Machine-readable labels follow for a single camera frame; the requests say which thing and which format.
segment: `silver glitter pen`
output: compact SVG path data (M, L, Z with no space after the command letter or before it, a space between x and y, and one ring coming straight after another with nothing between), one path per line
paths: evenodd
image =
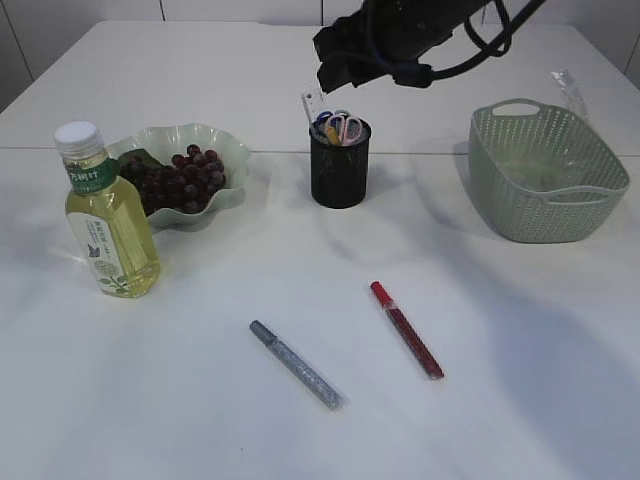
M273 353L282 364L293 373L298 380L306 385L329 410L337 410L342 406L343 399L320 375L318 375L304 360L293 353L271 331L257 320L251 322L249 328L253 334Z

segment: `basket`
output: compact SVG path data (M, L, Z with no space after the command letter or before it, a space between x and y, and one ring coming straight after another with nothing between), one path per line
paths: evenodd
M522 104L537 112L495 112ZM526 99L473 114L469 173L479 209L498 232L523 243L588 237L629 187L622 163L587 123L567 109Z

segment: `table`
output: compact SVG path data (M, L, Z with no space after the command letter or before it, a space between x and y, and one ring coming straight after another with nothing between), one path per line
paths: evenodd
M0 478L635 480L640 94L562 26L529 26L505 59L426 92L345 88L330 101L372 123L378 153L365 201L334 211L296 153L314 31L104 22L0 115ZM431 57L471 51L457 37ZM511 243L467 194L469 118L508 97L561 102L548 72L567 67L631 188L586 241ZM200 121L254 149L241 205L155 233L164 274L135 301L99 293L64 220L48 147L78 118L108 141ZM373 280L444 381L426 380ZM255 319L346 408L299 385Z
M496 28L485 26L482 34L489 38ZM0 115L0 147L51 147L58 126L87 119L108 142L196 121L230 131L255 151L308 151L299 93L315 80L317 30L100 23ZM425 61L444 68L475 51L458 34ZM640 92L569 26L525 26L505 58L425 91L387 78L344 87L328 101L372 125L374 152L466 153L476 108L514 97L563 104L549 75L563 68L579 82L593 124L613 150L640 155Z
M339 211L311 199L307 155L254 154L242 205L156 233L163 277L119 300L79 258L56 152L0 155L0 478L637 478L637 159L591 238L531 246L477 214L464 155L372 155L366 200ZM299 385L254 319L346 408Z

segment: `bowl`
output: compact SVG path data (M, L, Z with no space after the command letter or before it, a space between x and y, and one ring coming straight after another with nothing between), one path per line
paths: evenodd
M115 159L132 150L143 148L159 162L170 165L171 157L176 153L184 155L187 146L192 143L201 147L203 151L212 148L218 152L224 163L227 185L211 197L207 207L200 213L182 213L171 208L157 210L147 217L154 227L192 225L211 212L235 205L234 198L237 198L238 192L244 188L244 181L247 178L246 163L251 152L230 133L200 123L146 128L132 137L107 147L107 152Z

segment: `pen holder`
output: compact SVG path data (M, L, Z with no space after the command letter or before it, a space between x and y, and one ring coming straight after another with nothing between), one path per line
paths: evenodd
M367 193L371 127L362 121L364 133L346 147L323 143L311 134L311 195L320 205L349 208Z

